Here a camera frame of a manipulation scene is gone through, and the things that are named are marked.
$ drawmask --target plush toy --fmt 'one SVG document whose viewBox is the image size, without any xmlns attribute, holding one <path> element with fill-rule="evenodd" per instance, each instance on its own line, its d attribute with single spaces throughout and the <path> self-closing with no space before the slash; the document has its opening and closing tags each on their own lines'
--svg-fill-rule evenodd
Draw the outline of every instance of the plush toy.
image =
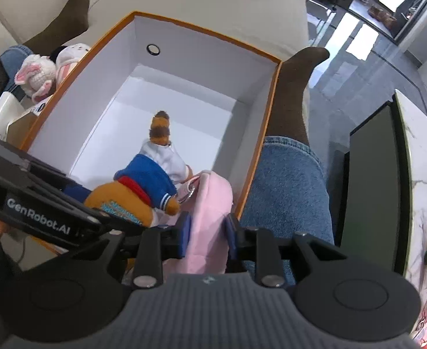
<svg viewBox="0 0 427 349">
<path fill-rule="evenodd" d="M 57 85 L 59 86 L 66 76 L 73 70 L 78 62 L 89 52 L 91 48 L 83 43 L 64 47 L 57 55 Z"/>
<path fill-rule="evenodd" d="M 39 103 L 54 92 L 56 73 L 54 62 L 47 56 L 33 54 L 24 59 L 14 81 L 34 103 Z"/>
<path fill-rule="evenodd" d="M 170 142 L 169 116 L 159 111 L 152 119 L 146 141 L 114 181 L 98 186 L 84 204 L 149 227 L 154 208 L 170 216 L 179 212 L 175 185 L 193 175 Z"/>
</svg>

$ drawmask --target pink bag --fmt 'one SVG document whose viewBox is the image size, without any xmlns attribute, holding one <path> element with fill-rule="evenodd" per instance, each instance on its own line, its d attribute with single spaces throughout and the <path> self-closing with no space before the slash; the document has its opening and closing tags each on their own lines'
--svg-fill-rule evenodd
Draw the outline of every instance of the pink bag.
<svg viewBox="0 0 427 349">
<path fill-rule="evenodd" d="M 231 185 L 215 172 L 203 171 L 178 189 L 178 200 L 181 210 L 191 214 L 191 232 L 186 256 L 164 262 L 164 278 L 171 273 L 224 273 L 228 242 L 223 220 L 233 204 Z M 174 225 L 177 219 L 170 217 L 166 224 Z"/>
</svg>

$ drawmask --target pink plush ear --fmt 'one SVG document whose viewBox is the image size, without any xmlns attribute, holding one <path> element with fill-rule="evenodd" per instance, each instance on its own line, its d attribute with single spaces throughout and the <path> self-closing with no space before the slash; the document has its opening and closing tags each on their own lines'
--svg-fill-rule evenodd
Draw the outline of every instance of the pink plush ear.
<svg viewBox="0 0 427 349">
<path fill-rule="evenodd" d="M 37 104 L 38 102 L 45 99 L 47 97 L 47 93 L 49 93 L 50 91 L 50 88 L 52 88 L 52 84 L 53 82 L 50 80 L 45 81 L 45 83 L 42 84 L 39 90 L 31 96 L 33 102 Z"/>
<path fill-rule="evenodd" d="M 34 76 L 40 71 L 40 65 L 38 63 L 30 63 L 21 67 L 15 75 L 15 84 L 24 85 L 28 78 Z"/>
</svg>

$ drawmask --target marble tabletop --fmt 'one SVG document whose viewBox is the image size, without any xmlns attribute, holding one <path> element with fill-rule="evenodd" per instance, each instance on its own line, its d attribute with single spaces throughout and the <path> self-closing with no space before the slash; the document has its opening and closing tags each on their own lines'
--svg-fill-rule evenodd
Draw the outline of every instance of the marble tabletop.
<svg viewBox="0 0 427 349">
<path fill-rule="evenodd" d="M 418 290 L 422 304 L 427 299 L 427 116 L 396 90 L 395 99 L 407 140 L 411 182 L 410 235 L 405 278 Z"/>
</svg>

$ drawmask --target sofa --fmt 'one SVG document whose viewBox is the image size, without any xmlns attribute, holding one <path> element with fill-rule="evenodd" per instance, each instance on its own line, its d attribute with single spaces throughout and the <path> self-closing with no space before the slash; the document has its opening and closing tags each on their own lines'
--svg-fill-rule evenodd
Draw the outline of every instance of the sofa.
<svg viewBox="0 0 427 349">
<path fill-rule="evenodd" d="M 0 53 L 41 32 L 66 1 L 0 0 Z M 90 0 L 89 29 L 66 44 L 94 45 L 133 10 L 205 27 L 283 60 L 308 43 L 305 0 Z M 308 102 L 306 92 L 305 122 Z"/>
</svg>

